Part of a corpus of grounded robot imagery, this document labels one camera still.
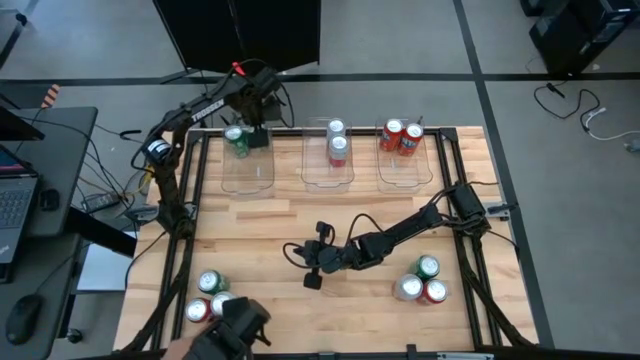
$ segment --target laptop keyboard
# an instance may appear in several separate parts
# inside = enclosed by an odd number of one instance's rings
[[[0,191],[0,229],[22,225],[30,196],[31,190]]]

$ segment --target wooden table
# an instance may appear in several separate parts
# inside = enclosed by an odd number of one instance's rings
[[[483,129],[460,127],[457,131],[468,180],[495,182]],[[255,353],[404,352],[409,343],[416,344],[418,351],[472,350],[462,280],[450,229],[438,228],[417,236],[397,247],[377,267],[325,275],[321,291],[304,288],[302,278],[306,271],[293,267],[282,255],[285,242],[302,244],[306,239],[313,239],[318,220],[335,227],[336,243],[340,244],[358,213],[368,213],[386,228],[423,206],[443,188],[435,140],[425,139],[434,176],[419,193],[380,193],[376,185],[374,141],[370,137],[354,137],[355,179],[349,192],[332,196],[305,191],[300,180],[301,139],[275,138],[273,196],[249,201],[232,198],[221,190],[222,142],[219,138],[211,139],[187,299],[202,296],[196,279],[203,270],[213,268],[228,276],[233,293],[256,299],[271,313],[266,335],[273,345],[266,347],[257,343]],[[196,149],[191,160],[188,199],[192,196],[199,153]],[[449,154],[448,160],[450,169],[455,169],[453,156]],[[483,201],[501,199],[498,186],[475,185],[474,188]],[[157,199],[157,189],[151,189],[149,203],[155,203]],[[439,204],[441,211],[447,211],[445,203]],[[510,237],[508,222],[490,222],[494,231]],[[372,230],[373,226],[363,220],[355,226],[354,234]],[[136,253],[145,249],[161,231],[155,223],[143,227]],[[491,234],[485,235],[482,241],[494,299],[521,333],[536,342],[513,246]],[[165,236],[137,261],[131,271],[114,345],[116,349],[131,341],[156,305],[167,242],[168,236]],[[473,263],[469,245],[467,250]],[[435,255],[440,261],[438,278],[450,290],[449,298],[440,305],[419,306],[391,297],[392,282],[421,254]],[[174,273],[181,259],[182,252],[178,251]],[[477,298],[476,304],[483,341],[489,344],[485,311]],[[170,309],[165,321],[165,347],[169,342],[173,313]],[[192,336],[200,328],[201,325],[185,321],[182,334]]]

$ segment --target floor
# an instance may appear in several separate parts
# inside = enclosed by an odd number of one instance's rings
[[[25,7],[33,1],[7,3]],[[152,0],[36,3],[29,14],[31,24],[0,69],[0,89],[15,94],[21,106],[39,106],[47,88],[41,84],[46,81],[6,80],[153,78],[182,70]],[[466,14],[470,39],[465,39],[458,22],[461,11]],[[497,130],[490,137],[492,147],[498,162],[501,157],[506,160],[522,209],[555,346],[640,353],[635,335],[640,323],[636,285],[640,276],[639,155],[625,151],[628,139],[596,141],[581,130],[577,117],[563,121],[545,113],[533,99],[534,89],[545,82],[490,79],[477,83],[477,77],[471,76],[474,70],[475,75],[479,70],[484,74],[545,72],[527,35],[535,20],[523,15],[519,2],[323,0],[322,12],[321,65],[294,72],[469,76],[457,81],[416,77],[290,83],[287,88],[297,118],[330,115],[355,125],[371,125],[380,116],[418,114],[429,125]],[[0,17],[0,44],[13,31],[6,26],[10,20]],[[479,69],[469,62],[465,49],[469,40],[475,45]],[[635,73],[638,79],[639,40],[640,29],[628,29],[587,72]],[[479,97],[483,86],[486,98]],[[568,113],[582,88],[595,92],[608,109],[594,121],[594,132],[609,136],[640,128],[639,80],[570,82],[562,87],[567,100],[542,92],[541,101],[554,111]],[[63,86],[55,106],[96,106],[98,124],[103,127],[146,131],[166,111],[202,90],[198,85]],[[586,109],[592,99],[586,97],[584,102]],[[135,144],[99,129],[92,138],[104,166],[119,182],[127,182],[134,171],[124,164]],[[501,168],[504,180],[507,170]],[[89,169],[83,169],[83,176],[99,181]],[[93,192],[88,186],[80,187],[86,194]],[[101,216],[113,217],[119,210]],[[72,346],[60,340],[51,358],[108,353],[117,325],[113,314],[121,303],[121,293],[81,296],[72,326],[85,331],[85,341]]]

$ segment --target clear plastic bin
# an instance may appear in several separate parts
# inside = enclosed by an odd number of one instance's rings
[[[397,151],[385,151],[380,148],[382,130],[392,118],[380,118],[376,122],[374,147],[378,167],[378,190],[383,193],[416,193],[431,182],[433,174],[429,169],[427,146],[424,139],[418,144],[411,156],[400,155]],[[422,117],[396,117],[406,127],[412,123],[421,124]]]
[[[269,193],[273,186],[275,166],[273,137],[268,131],[269,146],[250,149],[249,155],[238,158],[232,144],[224,141],[222,164],[222,190],[232,195],[248,196]]]
[[[340,120],[347,138],[345,163],[333,166],[329,161],[329,123]],[[302,129],[302,181],[310,193],[343,193],[349,190],[354,178],[351,124],[337,118],[309,118]]]

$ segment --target black desk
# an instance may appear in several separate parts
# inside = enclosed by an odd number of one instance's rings
[[[33,118],[37,109],[14,110],[19,116]],[[91,135],[96,121],[95,108],[48,109],[38,120],[64,124]],[[60,193],[60,209],[41,212],[34,209],[27,233],[18,247],[12,264],[13,281],[0,285],[0,358],[43,359],[51,352],[53,340],[66,332],[74,296],[70,287],[79,276],[77,261],[83,239],[90,240],[128,256],[133,255],[135,239],[103,224],[92,217],[70,208],[74,188],[88,140],[82,134],[60,126],[35,123],[45,134],[42,141],[24,142],[17,155],[33,164],[41,177],[41,190],[55,188]],[[17,142],[3,143],[9,150],[18,147]],[[44,303],[38,317],[35,334],[20,346],[9,344],[4,335],[4,324],[16,301],[33,293],[57,266],[68,256],[73,259],[55,272],[42,287]]]

